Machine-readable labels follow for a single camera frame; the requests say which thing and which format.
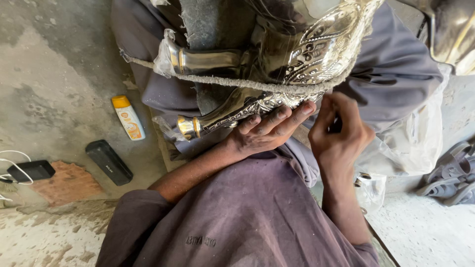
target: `white cable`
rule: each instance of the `white cable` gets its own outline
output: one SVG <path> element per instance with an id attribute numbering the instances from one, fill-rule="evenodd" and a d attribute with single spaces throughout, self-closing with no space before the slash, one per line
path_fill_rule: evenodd
<path id="1" fill-rule="evenodd" d="M 6 200 L 6 201 L 13 202 L 13 200 L 7 199 L 6 197 L 2 196 L 1 194 L 0 194 L 0 200 Z"/>
<path id="2" fill-rule="evenodd" d="M 31 158 L 28 157 L 28 155 L 26 155 L 25 153 L 21 152 L 21 151 L 16 151 L 16 150 L 4 150 L 4 151 L 0 151 L 0 153 L 4 153 L 4 152 L 16 152 L 16 153 L 20 153 L 22 155 L 24 155 L 25 157 L 28 158 L 28 160 L 31 162 Z M 28 179 L 31 181 L 31 183 L 24 183 L 24 182 L 17 182 L 18 184 L 26 184 L 26 185 L 29 185 L 29 184 L 32 184 L 33 183 L 33 179 L 24 171 L 22 170 L 20 167 L 18 167 L 18 165 L 16 165 L 13 161 L 10 161 L 10 160 L 7 160 L 7 159 L 2 159 L 0 158 L 0 161 L 5 161 L 5 162 L 10 162 L 12 163 L 15 167 L 17 167 L 17 169 L 19 169 L 24 175 L 26 175 L 26 177 L 28 177 Z M 0 178 L 2 179 L 5 179 L 5 180 L 8 180 L 7 178 L 5 178 L 4 176 L 10 176 L 11 177 L 11 174 L 7 173 L 7 174 L 2 174 L 0 175 Z M 7 199 L 6 197 L 4 197 L 3 195 L 0 194 L 0 200 L 5 200 L 5 201 L 10 201 L 10 202 L 13 202 L 13 200 L 11 199 Z"/>
<path id="3" fill-rule="evenodd" d="M 28 158 L 28 160 L 31 162 L 31 158 L 28 157 L 28 155 L 26 155 L 25 153 L 21 152 L 21 151 L 16 151 L 16 150 L 4 150 L 4 151 L 0 151 L 0 153 L 3 153 L 3 152 L 16 152 L 16 153 L 20 153 L 20 154 L 23 154 L 25 157 Z"/>
<path id="4" fill-rule="evenodd" d="M 4 151 L 0 151 L 0 153 L 4 153 L 4 152 L 16 152 L 16 153 L 20 153 L 22 155 L 24 155 L 25 157 L 28 158 L 28 160 L 31 162 L 31 158 L 28 157 L 28 155 L 26 155 L 25 153 L 21 152 L 21 151 L 16 151 L 16 150 L 4 150 Z M 10 161 L 10 160 L 7 160 L 7 159 L 2 159 L 0 158 L 0 161 L 4 161 L 4 162 L 10 162 L 11 164 L 13 164 L 15 167 L 17 167 L 17 169 L 19 169 L 24 175 L 26 175 L 26 177 L 28 177 L 28 179 L 31 181 L 30 183 L 24 183 L 24 182 L 19 182 L 18 184 L 25 184 L 25 185 L 30 185 L 30 184 L 33 184 L 33 179 L 24 171 L 22 170 L 20 167 L 18 167 L 18 165 L 16 165 L 13 161 Z M 2 174 L 0 175 L 1 178 L 3 179 L 6 179 L 4 176 L 11 176 L 10 174 Z"/>
<path id="5" fill-rule="evenodd" d="M 10 162 L 11 164 L 13 164 L 15 167 L 17 167 L 17 169 L 20 170 L 20 172 L 22 172 L 24 175 L 26 175 L 28 177 L 28 179 L 30 179 L 31 183 L 24 183 L 24 182 L 19 182 L 18 184 L 26 184 L 26 185 L 29 185 L 29 184 L 33 184 L 33 179 L 24 171 L 22 170 L 20 167 L 18 167 L 18 165 L 15 164 L 15 162 L 11 161 L 11 160 L 7 160 L 7 159 L 0 159 L 0 161 L 3 161 L 3 162 Z"/>

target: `man's left hand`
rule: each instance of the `man's left hand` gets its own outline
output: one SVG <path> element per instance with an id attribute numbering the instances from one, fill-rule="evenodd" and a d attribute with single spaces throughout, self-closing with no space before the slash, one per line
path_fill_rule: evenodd
<path id="1" fill-rule="evenodd" d="M 288 106 L 281 106 L 264 119 L 252 115 L 236 127 L 224 143 L 234 148 L 234 152 L 242 158 L 273 150 L 283 145 L 315 110 L 315 103 L 306 101 L 294 111 Z"/>

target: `black power bank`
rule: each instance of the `black power bank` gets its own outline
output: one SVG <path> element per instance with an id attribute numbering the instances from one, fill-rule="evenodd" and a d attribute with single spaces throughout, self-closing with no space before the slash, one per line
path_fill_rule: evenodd
<path id="1" fill-rule="evenodd" d="M 24 162 L 17 164 L 20 169 L 26 172 L 32 180 L 48 179 L 56 173 L 55 169 L 48 161 Z M 30 179 L 22 173 L 15 165 L 8 168 L 7 172 L 17 180 L 17 182 L 30 182 Z"/>
<path id="2" fill-rule="evenodd" d="M 133 173 L 106 140 L 91 142 L 86 153 L 116 185 L 132 181 Z"/>

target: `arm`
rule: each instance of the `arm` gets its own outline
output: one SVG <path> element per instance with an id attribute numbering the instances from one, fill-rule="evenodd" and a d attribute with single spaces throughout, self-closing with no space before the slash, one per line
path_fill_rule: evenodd
<path id="1" fill-rule="evenodd" d="M 307 101 L 293 112 L 287 106 L 276 109 L 265 119 L 250 116 L 213 149 L 164 175 L 149 189 L 156 190 L 168 202 L 177 203 L 186 192 L 220 170 L 248 156 L 275 149 L 287 141 L 295 129 L 314 111 Z"/>
<path id="2" fill-rule="evenodd" d="M 336 112 L 343 125 L 340 133 L 333 134 L 328 127 Z M 353 187 L 353 164 L 374 132 L 361 121 L 356 101 L 342 93 L 325 95 L 308 137 L 322 174 L 323 211 L 352 245 L 370 243 Z"/>

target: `charging cable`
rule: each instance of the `charging cable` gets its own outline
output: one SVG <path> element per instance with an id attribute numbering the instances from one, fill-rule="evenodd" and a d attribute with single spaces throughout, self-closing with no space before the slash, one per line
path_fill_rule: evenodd
<path id="1" fill-rule="evenodd" d="M 21 151 L 16 151 L 16 150 L 4 150 L 4 151 L 0 151 L 0 153 L 4 153 L 4 152 L 16 152 L 16 153 L 20 153 L 20 154 L 24 155 L 25 157 L 27 157 L 28 160 L 31 162 L 31 158 L 28 157 L 28 155 L 26 155 L 25 153 L 23 153 L 23 152 L 21 152 Z M 18 165 L 16 165 L 16 163 L 14 163 L 14 162 L 11 161 L 11 160 L 7 160 L 7 159 L 3 159 L 3 158 L 0 158 L 0 161 L 3 161 L 3 162 L 10 162 L 11 164 L 13 164 L 13 165 L 14 165 L 17 169 L 19 169 L 26 177 L 28 177 L 28 179 L 30 180 L 30 182 L 29 182 L 29 183 L 17 182 L 17 181 L 14 181 L 14 180 L 5 178 L 5 176 L 11 177 L 11 174 L 9 174 L 9 173 L 0 175 L 0 179 L 7 180 L 7 181 L 5 181 L 6 183 L 13 183 L 13 182 L 15 182 L 15 183 L 17 183 L 17 184 L 25 184 L 25 185 L 29 185 L 29 184 L 32 184 L 32 183 L 33 183 L 33 179 L 32 179 L 24 170 L 22 170 Z M 13 200 L 11 200 L 11 199 L 5 198 L 5 197 L 2 196 L 1 194 L 0 194 L 0 200 L 13 201 Z"/>

